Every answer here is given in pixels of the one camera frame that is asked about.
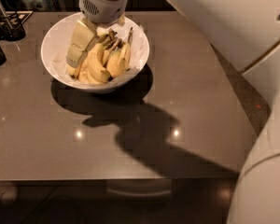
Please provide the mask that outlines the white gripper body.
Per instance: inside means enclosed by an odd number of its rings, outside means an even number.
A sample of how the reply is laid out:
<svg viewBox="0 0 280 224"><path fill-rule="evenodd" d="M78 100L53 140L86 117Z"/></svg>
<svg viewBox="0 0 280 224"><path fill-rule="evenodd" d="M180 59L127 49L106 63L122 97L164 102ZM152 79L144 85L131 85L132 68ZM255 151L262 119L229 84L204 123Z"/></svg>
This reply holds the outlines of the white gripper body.
<svg viewBox="0 0 280 224"><path fill-rule="evenodd" d="M113 23L125 12L128 0L79 0L80 11L94 23Z"/></svg>

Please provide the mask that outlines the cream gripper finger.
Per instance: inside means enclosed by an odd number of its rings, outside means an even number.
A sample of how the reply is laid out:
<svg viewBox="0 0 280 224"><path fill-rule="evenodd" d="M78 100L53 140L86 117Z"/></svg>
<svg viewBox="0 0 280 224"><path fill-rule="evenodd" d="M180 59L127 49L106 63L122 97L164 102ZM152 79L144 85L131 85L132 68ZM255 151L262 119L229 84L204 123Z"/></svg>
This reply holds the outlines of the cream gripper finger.
<svg viewBox="0 0 280 224"><path fill-rule="evenodd" d="M96 34L96 24L86 18L76 22L66 54L66 62L69 66L77 68L83 63L87 55L88 46L96 37Z"/></svg>
<svg viewBox="0 0 280 224"><path fill-rule="evenodd" d="M111 23L99 23L97 28L97 34L107 34L107 30L112 28L115 25L123 26L125 23L125 15L121 15L116 21L112 21Z"/></svg>

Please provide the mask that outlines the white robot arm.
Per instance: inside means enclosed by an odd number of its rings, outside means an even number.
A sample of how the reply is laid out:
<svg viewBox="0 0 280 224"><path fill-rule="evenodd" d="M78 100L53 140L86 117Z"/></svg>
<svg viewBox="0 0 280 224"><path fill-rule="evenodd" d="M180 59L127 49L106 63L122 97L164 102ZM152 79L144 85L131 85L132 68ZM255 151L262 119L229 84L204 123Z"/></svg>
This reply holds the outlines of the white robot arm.
<svg viewBox="0 0 280 224"><path fill-rule="evenodd" d="M227 224L280 224L280 0L166 1L271 108L240 173Z"/></svg>

